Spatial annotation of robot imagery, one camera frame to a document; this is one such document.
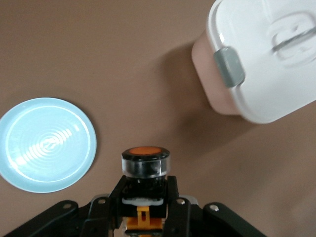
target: container lid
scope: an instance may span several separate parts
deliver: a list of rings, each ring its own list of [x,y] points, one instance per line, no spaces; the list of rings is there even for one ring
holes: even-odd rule
[[[217,0],[206,31],[246,119],[272,122],[316,99],[315,0]]]

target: brown surface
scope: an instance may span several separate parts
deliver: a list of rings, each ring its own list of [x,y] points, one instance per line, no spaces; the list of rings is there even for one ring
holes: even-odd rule
[[[56,202],[108,193],[120,154],[166,147],[182,194],[220,201],[272,237],[314,236],[316,104],[253,125],[215,113],[191,61],[211,0],[0,1],[0,116],[57,97],[92,120],[89,172],[34,194],[0,178],[0,236]]]

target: light blue plate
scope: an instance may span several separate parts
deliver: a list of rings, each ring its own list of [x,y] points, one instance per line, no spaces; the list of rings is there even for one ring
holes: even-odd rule
[[[17,188],[64,189],[88,171],[95,153],[92,123],[67,101],[28,100],[0,119],[0,174]]]

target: orange plastic part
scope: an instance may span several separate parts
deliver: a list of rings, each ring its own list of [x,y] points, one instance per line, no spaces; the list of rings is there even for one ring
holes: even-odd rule
[[[134,155],[154,155],[160,153],[160,147],[135,147],[129,150]]]
[[[126,227],[128,230],[162,230],[162,219],[150,218],[149,206],[138,206],[137,217],[128,217]]]

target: white plastic container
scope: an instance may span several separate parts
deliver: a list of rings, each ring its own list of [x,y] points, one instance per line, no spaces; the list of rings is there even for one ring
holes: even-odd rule
[[[275,121],[316,100],[316,1],[216,0],[192,59],[214,110]]]

